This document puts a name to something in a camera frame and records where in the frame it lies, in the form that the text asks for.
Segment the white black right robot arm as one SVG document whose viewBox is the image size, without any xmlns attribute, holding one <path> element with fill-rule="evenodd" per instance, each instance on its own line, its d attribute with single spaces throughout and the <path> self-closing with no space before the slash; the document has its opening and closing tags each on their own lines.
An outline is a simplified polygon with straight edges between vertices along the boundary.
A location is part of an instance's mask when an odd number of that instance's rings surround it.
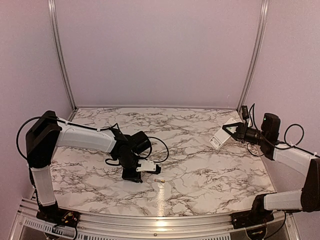
<svg viewBox="0 0 320 240">
<path fill-rule="evenodd" d="M 257 195 L 248 212 L 247 219 L 258 224 L 273 210 L 317 212 L 320 210 L 320 158 L 295 145 L 278 141 L 280 118 L 265 113 L 261 129 L 253 129 L 244 122 L 222 126 L 234 140 L 260 146 L 262 154 L 269 160 L 281 163 L 305 176 L 301 189 Z"/>
</svg>

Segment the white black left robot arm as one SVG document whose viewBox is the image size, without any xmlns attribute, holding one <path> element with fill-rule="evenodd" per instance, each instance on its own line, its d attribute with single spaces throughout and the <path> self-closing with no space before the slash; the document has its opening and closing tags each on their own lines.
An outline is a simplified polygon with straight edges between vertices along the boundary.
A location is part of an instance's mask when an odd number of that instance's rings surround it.
<svg viewBox="0 0 320 240">
<path fill-rule="evenodd" d="M 128 135 L 116 127 L 89 127 L 58 118 L 51 110 L 37 117 L 36 123 L 26 133 L 25 140 L 26 159 L 39 202 L 44 206 L 44 215 L 53 223 L 60 222 L 64 216 L 62 209 L 55 205 L 50 171 L 57 147 L 82 148 L 110 154 L 123 168 L 122 178 L 136 183 L 141 182 L 142 172 L 154 172 L 159 168 L 154 162 L 140 156 L 151 147 L 143 131 Z"/>
</svg>

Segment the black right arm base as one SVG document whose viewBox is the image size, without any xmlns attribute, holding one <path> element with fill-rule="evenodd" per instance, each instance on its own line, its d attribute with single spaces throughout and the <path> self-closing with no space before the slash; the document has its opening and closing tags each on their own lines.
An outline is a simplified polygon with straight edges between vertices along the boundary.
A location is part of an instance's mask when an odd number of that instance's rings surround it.
<svg viewBox="0 0 320 240">
<path fill-rule="evenodd" d="M 264 208 L 264 197 L 266 195 L 266 193 L 257 195 L 253 200 L 250 210 L 234 212 L 230 215 L 234 229 L 266 224 L 275 219 L 273 211 Z"/>
</svg>

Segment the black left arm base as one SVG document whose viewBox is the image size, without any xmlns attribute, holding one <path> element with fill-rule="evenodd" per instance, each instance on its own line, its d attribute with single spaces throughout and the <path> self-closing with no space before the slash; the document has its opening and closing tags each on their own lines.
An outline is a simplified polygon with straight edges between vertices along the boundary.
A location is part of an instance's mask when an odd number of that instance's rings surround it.
<svg viewBox="0 0 320 240">
<path fill-rule="evenodd" d="M 78 226 L 80 213 L 78 211 L 60 208 L 57 200 L 42 204 L 37 198 L 38 212 L 36 217 L 57 226 L 76 228 Z"/>
</svg>

